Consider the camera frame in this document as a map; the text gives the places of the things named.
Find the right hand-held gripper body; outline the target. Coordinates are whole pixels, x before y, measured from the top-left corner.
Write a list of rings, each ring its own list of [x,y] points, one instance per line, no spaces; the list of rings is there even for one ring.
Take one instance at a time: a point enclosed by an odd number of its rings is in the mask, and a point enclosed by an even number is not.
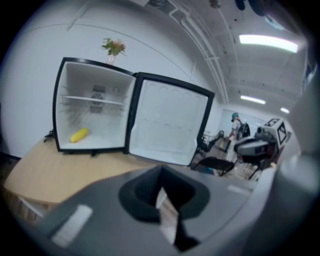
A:
[[[234,145],[234,152],[244,163],[256,166],[248,178],[251,180],[258,171],[276,163],[287,144],[288,135],[285,119],[272,118],[257,128],[253,137],[244,137]]]

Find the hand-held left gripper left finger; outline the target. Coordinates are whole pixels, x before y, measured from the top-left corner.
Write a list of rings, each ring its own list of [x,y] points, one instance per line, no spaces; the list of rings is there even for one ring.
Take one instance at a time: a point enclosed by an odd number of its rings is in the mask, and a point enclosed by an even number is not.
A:
[[[119,200],[121,187],[150,168],[136,169],[93,182],[73,194],[37,225],[42,235],[51,239],[77,206],[91,208],[92,214],[68,245],[77,256],[174,256],[177,249],[168,243],[159,224],[132,218]]]

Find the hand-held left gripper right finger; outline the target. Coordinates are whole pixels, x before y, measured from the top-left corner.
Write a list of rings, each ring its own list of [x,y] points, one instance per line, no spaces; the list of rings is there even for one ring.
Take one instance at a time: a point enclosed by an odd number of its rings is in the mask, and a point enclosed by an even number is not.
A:
[[[243,252],[256,210],[257,182],[161,166],[161,182],[177,210],[174,246],[180,252]]]

